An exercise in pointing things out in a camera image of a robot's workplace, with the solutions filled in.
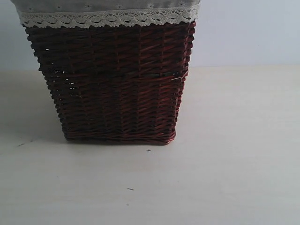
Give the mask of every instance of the wicker basket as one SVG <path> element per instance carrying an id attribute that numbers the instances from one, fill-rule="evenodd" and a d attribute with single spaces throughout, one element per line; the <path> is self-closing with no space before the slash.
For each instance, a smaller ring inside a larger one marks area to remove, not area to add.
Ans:
<path id="1" fill-rule="evenodd" d="M 195 22 L 26 32 L 67 140 L 175 138 Z"/>

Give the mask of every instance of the white lace border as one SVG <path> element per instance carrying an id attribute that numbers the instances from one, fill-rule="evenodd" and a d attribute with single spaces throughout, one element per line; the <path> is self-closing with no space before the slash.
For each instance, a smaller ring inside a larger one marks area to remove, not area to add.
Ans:
<path id="1" fill-rule="evenodd" d="M 118 27 L 120 25 L 132 27 L 135 25 L 149 26 L 151 24 L 189 23 L 198 18 L 199 5 L 175 8 L 148 8 L 131 10 L 113 10 L 102 12 L 55 12 L 55 13 L 27 13 L 18 12 L 21 24 L 26 27 L 67 27 L 89 28 Z"/>

